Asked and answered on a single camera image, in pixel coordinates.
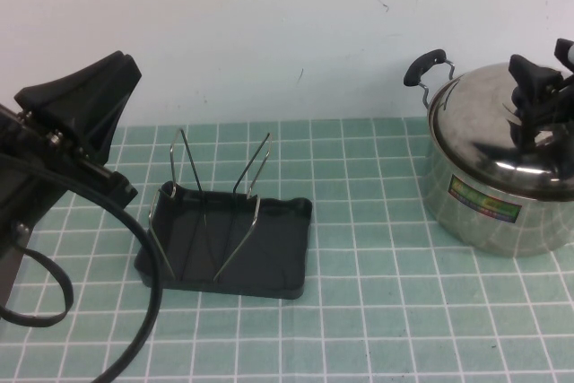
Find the colorful label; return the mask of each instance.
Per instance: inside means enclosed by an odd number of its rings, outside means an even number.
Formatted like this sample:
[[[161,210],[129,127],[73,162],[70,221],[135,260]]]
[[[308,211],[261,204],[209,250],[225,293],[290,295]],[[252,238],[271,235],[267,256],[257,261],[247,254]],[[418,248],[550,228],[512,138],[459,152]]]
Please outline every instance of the colorful label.
[[[493,219],[515,223],[522,205],[501,201],[485,195],[452,176],[448,192],[464,205]]]

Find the white wall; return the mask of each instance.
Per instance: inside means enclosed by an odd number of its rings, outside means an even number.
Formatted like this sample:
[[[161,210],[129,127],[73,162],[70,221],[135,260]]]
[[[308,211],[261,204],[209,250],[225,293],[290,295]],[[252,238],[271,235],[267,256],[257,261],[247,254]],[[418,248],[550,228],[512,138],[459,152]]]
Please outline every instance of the white wall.
[[[556,38],[574,38],[574,0],[0,0],[0,14],[2,103],[122,49],[143,72],[124,124],[421,115],[402,86],[421,53],[444,48],[459,72],[516,52],[557,65]]]

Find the black cable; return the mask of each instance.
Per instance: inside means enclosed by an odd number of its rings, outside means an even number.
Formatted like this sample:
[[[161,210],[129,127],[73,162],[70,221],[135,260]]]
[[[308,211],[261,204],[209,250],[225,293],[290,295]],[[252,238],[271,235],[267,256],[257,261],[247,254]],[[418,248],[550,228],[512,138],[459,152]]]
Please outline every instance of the black cable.
[[[140,244],[142,244],[142,248],[147,252],[148,256],[152,260],[152,288],[150,303],[145,314],[145,318],[143,319],[143,323],[137,331],[132,343],[128,345],[117,361],[101,373],[99,377],[93,380],[93,383],[110,383],[127,368],[127,366],[134,360],[135,356],[140,352],[140,350],[142,350],[142,347],[145,345],[145,341],[152,332],[153,324],[158,317],[158,313],[160,312],[162,294],[161,260],[156,244],[150,239],[144,231],[144,228],[142,228],[142,226],[140,226],[140,224],[131,215],[126,213],[123,208],[97,191],[86,187],[82,183],[1,153],[0,167],[24,172],[49,183],[64,187],[76,193],[78,196],[84,197],[89,201],[92,201],[94,204],[102,207],[121,221],[135,235],[135,237],[140,241]]]
[[[13,222],[13,238],[11,238],[11,245],[15,250],[18,250],[30,259],[35,260],[40,265],[46,269],[57,281],[64,294],[64,311],[52,316],[30,316],[26,314],[16,313],[9,309],[4,308],[0,305],[0,318],[3,318],[6,322],[12,323],[14,325],[26,326],[26,327],[51,327],[60,323],[67,316],[68,312],[74,306],[74,286],[70,281],[70,277],[56,262],[47,256],[42,255],[36,250],[30,250],[29,248],[22,247],[18,244],[18,238],[21,235],[25,235],[30,238],[30,230],[26,228],[26,231],[22,230],[18,232],[19,228],[16,222]]]

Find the pot lid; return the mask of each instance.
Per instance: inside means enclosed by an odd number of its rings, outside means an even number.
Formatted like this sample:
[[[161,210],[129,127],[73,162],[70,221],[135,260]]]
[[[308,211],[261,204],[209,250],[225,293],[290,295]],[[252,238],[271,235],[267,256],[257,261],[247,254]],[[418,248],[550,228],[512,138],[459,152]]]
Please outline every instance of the pot lid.
[[[429,108],[431,135],[450,160],[484,184],[534,199],[573,200],[574,116],[565,114],[570,105],[553,99],[566,93],[545,85],[534,94],[537,88],[528,85],[539,83],[540,76],[521,81],[512,70],[514,60],[444,85]],[[554,73],[554,81],[556,75],[558,82],[568,81],[552,69],[530,65],[538,69],[529,73],[546,74],[543,78]],[[574,92],[568,96],[572,104]]]

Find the cutting mat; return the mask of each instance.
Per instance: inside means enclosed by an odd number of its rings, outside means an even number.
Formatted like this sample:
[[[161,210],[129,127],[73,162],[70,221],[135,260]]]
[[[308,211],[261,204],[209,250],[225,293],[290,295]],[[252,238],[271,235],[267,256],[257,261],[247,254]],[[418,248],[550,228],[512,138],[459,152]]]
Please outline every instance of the cutting mat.
[[[571,382],[574,248],[524,259],[485,255],[423,210],[423,118],[184,126],[205,188],[230,190],[267,131],[257,192],[314,202],[299,300],[165,292],[152,336],[122,381]],[[174,126],[118,129],[109,166],[140,194],[144,225],[170,179]],[[179,180],[193,174],[176,146]],[[0,322],[0,381],[89,381],[139,327],[149,291],[138,245],[117,221],[66,195],[31,245],[70,274],[74,311],[58,326]],[[51,313],[53,280],[24,259],[10,305]]]

